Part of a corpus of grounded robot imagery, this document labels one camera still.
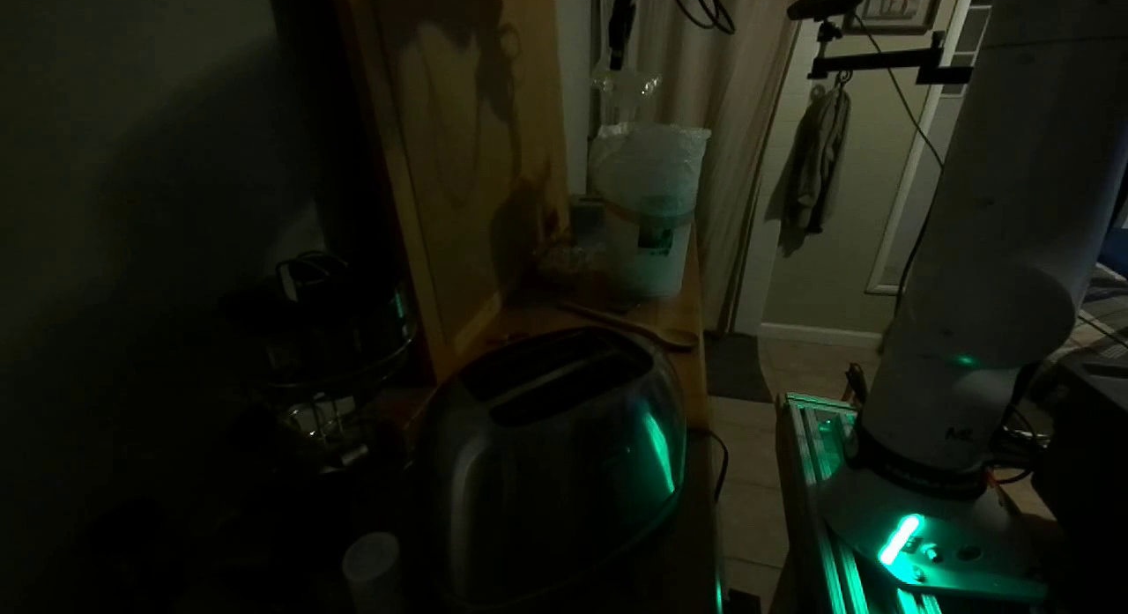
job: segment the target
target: white bucket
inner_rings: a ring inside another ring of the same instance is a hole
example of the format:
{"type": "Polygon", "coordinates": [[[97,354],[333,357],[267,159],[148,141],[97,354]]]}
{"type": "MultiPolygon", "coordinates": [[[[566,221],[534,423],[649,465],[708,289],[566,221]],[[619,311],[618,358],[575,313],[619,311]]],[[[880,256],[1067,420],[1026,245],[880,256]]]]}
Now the white bucket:
{"type": "Polygon", "coordinates": [[[607,202],[608,270],[619,292],[650,298],[681,291],[710,134],[654,123],[600,128],[591,181],[607,202]]]}

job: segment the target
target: beige curtain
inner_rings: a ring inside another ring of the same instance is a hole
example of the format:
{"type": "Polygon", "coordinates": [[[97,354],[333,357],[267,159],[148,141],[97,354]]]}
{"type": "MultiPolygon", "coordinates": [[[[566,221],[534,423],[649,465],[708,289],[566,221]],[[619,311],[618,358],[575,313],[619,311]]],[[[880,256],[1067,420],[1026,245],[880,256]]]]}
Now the beige curtain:
{"type": "MultiPolygon", "coordinates": [[[[735,35],[694,26],[673,0],[638,0],[628,64],[656,71],[662,87],[640,119],[713,130],[697,196],[703,323],[729,332],[751,235],[760,152],[797,26],[794,0],[722,0],[735,35]]],[[[682,0],[707,20],[697,0],[682,0]]],[[[602,15],[610,12],[603,0],[602,15]]]]}

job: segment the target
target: toaster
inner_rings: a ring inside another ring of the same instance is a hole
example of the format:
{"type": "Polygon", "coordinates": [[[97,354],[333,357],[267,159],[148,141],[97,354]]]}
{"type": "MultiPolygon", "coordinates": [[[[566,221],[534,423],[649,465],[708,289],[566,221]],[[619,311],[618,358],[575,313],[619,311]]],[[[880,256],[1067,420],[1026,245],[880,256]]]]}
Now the toaster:
{"type": "Polygon", "coordinates": [[[686,421],[664,353],[601,327],[513,343],[435,393],[413,464],[418,552],[469,608],[581,581],[680,497],[686,421]]]}

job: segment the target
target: tile floor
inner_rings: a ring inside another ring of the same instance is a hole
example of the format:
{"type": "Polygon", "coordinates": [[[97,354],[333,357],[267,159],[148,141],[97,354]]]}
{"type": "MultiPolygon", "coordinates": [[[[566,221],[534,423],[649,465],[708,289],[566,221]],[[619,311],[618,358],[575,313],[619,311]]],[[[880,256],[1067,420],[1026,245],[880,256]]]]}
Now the tile floor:
{"type": "MultiPolygon", "coordinates": [[[[801,392],[840,400],[844,372],[862,366],[866,380],[881,362],[874,350],[760,339],[760,369],[773,397],[801,392]]],[[[729,446],[729,474],[719,505],[719,535],[725,561],[725,584],[760,597],[769,612],[779,571],[787,556],[779,471],[775,456],[775,406],[730,398],[711,400],[713,430],[729,446]]],[[[720,463],[720,448],[715,453],[720,463]]],[[[1012,486],[1012,498],[1026,512],[1045,506],[1032,489],[1012,486]]]]}

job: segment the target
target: picture frame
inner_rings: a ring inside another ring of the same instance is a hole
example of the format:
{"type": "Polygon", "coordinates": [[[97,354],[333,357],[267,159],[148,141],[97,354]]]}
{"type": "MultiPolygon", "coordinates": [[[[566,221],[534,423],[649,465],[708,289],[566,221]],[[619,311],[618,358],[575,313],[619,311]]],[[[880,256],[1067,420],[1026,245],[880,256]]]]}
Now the picture frame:
{"type": "Polygon", "coordinates": [[[846,16],[843,29],[856,35],[866,30],[873,35],[924,35],[932,30],[937,8],[940,0],[862,0],[857,10],[846,16]]]}

